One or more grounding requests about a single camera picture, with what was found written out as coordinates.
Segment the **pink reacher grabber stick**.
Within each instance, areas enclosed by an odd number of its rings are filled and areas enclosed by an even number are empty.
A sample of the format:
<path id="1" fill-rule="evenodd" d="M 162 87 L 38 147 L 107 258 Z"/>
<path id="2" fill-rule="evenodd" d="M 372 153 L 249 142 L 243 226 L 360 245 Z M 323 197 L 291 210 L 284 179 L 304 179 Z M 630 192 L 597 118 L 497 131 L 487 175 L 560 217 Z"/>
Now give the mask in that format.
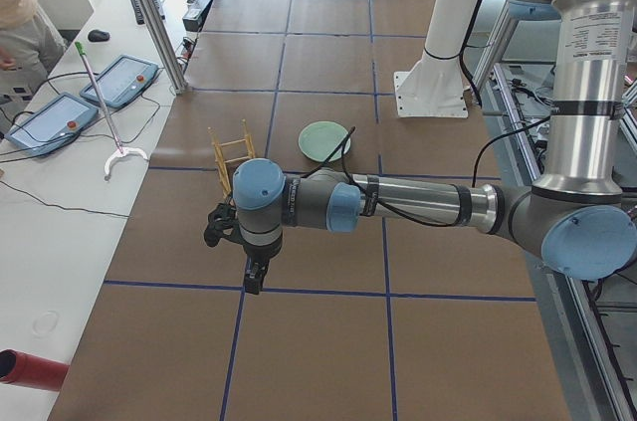
<path id="1" fill-rule="evenodd" d="M 94 75 L 93 69 L 91 68 L 91 65 L 89 63 L 89 60 L 87 58 L 86 52 L 83 48 L 83 45 L 80 42 L 76 42 L 75 43 L 75 47 L 79 53 L 79 56 L 86 68 L 86 71 L 89 75 L 90 81 L 91 81 L 91 85 L 93 86 L 93 89 L 96 92 L 96 96 L 98 98 L 98 102 L 100 105 L 100 108 L 104 114 L 104 117 L 106 119 L 106 123 L 107 126 L 110 130 L 110 134 L 113 138 L 114 144 L 115 144 L 115 151 L 114 153 L 106 160 L 105 162 L 105 181 L 109 181 L 110 177 L 111 177 L 111 169 L 114 166 L 114 164 L 116 162 L 118 162 L 120 159 L 124 159 L 130 155 L 138 155 L 140 157 L 142 157 L 144 160 L 148 160 L 148 155 L 146 154 L 146 152 L 141 149 L 141 148 L 135 148 L 135 147 L 127 147 L 123 144 L 117 129 L 114 125 L 114 122 L 112 120 L 112 117 L 110 115 L 110 112 L 106 106 L 106 102 L 104 100 L 102 91 L 99 87 L 99 84 L 97 82 L 97 79 Z"/>

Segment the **teach pendant tablet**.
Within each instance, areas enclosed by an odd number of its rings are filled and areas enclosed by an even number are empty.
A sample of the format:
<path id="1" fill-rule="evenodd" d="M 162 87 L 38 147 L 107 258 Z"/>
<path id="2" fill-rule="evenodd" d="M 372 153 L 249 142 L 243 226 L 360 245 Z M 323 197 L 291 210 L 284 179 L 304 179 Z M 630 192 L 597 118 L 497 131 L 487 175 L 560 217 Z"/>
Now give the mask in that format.
<path id="1" fill-rule="evenodd" d="M 154 80 L 157 64 L 130 55 L 120 55 L 96 76 L 105 104 L 120 108 L 134 101 Z"/>
<path id="2" fill-rule="evenodd" d="M 43 156 L 71 143 L 97 116 L 98 109 L 79 97 L 61 93 L 5 136 L 28 155 Z"/>

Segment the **wooden dish rack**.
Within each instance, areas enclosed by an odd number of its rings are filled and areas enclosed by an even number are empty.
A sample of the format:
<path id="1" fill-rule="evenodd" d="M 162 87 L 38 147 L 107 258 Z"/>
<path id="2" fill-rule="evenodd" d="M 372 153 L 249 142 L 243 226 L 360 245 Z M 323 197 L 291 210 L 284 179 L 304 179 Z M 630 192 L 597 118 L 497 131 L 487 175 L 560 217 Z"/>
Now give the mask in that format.
<path id="1" fill-rule="evenodd" d="M 253 137 L 244 118 L 241 119 L 241 125 L 243 135 L 240 138 L 226 142 L 222 142 L 217 137 L 212 127 L 207 127 L 224 196 L 229 196 L 232 191 L 231 170 L 238 167 L 241 163 L 257 157 Z"/>

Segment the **red cylinder tube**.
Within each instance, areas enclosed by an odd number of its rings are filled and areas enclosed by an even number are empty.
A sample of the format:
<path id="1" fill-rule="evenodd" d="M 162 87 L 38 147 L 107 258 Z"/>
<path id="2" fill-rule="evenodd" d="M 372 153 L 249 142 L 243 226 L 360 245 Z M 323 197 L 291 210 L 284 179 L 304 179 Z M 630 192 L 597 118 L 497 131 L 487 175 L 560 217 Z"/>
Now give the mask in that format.
<path id="1" fill-rule="evenodd" d="M 33 354 L 1 351 L 1 382 L 47 391 L 59 391 L 68 373 L 65 363 Z"/>

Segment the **light green ceramic plate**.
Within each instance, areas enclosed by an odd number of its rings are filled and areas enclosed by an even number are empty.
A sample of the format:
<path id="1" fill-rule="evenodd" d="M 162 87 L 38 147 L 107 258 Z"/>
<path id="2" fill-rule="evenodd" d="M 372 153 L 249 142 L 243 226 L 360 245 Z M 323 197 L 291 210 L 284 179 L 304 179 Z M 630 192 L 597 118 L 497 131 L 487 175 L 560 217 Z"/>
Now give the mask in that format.
<path id="1" fill-rule="evenodd" d="M 348 130 L 334 121 L 316 121 L 299 134 L 301 153 L 315 162 L 336 162 L 347 154 L 351 140 Z"/>

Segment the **near teach pendant tablet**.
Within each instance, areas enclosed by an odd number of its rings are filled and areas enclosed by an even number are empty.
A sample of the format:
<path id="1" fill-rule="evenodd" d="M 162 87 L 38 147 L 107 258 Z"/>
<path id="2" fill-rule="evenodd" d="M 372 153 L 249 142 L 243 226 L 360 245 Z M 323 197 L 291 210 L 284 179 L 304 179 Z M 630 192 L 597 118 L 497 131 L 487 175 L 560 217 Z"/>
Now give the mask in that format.
<path id="1" fill-rule="evenodd" d="M 79 97 L 61 93 L 5 136 L 28 155 L 43 156 L 71 143 L 97 116 L 98 109 Z"/>

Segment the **far teach pendant tablet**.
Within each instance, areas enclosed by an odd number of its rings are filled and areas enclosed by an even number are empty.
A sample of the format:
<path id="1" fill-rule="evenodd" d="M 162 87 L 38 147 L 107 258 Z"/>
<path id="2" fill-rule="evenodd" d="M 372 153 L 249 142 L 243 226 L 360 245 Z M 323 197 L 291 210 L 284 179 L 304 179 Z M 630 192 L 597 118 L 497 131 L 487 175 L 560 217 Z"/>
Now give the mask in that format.
<path id="1" fill-rule="evenodd" d="M 134 101 L 154 80 L 157 64 L 130 55 L 120 55 L 96 76 L 105 104 L 120 108 Z"/>

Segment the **aluminium frame post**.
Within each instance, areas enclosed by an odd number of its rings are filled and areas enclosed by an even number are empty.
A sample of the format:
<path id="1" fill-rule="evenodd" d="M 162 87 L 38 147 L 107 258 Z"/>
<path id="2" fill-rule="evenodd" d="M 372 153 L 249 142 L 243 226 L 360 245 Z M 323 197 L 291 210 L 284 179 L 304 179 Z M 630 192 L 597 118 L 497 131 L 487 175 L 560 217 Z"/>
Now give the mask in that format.
<path id="1" fill-rule="evenodd" d="M 144 21 L 155 49 L 161 59 L 163 67 L 171 81 L 177 95 L 181 95 L 188 90 L 188 84 L 184 78 L 181 66 L 173 51 L 168 33 L 164 27 L 163 20 L 155 6 L 153 0 L 137 0 L 141 7 Z"/>

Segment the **person in beige shirt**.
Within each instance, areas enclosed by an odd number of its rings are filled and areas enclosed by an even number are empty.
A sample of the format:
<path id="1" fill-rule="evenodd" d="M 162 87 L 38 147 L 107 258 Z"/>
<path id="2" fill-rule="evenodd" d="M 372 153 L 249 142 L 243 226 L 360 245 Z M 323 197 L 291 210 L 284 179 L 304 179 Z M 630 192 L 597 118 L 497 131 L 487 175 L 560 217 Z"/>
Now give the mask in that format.
<path id="1" fill-rule="evenodd" d="M 1 101 L 33 94 L 66 51 L 38 0 L 1 0 Z"/>

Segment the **black computer mouse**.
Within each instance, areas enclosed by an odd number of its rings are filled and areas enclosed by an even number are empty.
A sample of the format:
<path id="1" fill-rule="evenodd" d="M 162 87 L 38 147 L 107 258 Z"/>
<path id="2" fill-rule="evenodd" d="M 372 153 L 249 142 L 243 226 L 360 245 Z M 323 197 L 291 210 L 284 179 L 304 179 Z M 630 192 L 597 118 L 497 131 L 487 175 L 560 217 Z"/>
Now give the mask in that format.
<path id="1" fill-rule="evenodd" d="M 88 32 L 88 40 L 90 42 L 106 42 L 110 39 L 110 33 L 98 29 L 93 29 Z"/>

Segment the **aluminium side frame rail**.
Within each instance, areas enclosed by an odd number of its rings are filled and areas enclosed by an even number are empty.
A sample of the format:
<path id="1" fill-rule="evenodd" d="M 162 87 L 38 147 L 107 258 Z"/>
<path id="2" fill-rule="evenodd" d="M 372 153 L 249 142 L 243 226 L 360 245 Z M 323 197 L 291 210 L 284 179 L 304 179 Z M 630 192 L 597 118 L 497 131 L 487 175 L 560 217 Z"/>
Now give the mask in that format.
<path id="1" fill-rule="evenodd" d="M 513 174 L 500 235 L 533 256 L 577 420 L 636 416 L 636 120 L 610 105 L 544 102 L 554 64 L 508 60 L 519 19 L 497 19 L 474 74 L 503 114 Z"/>

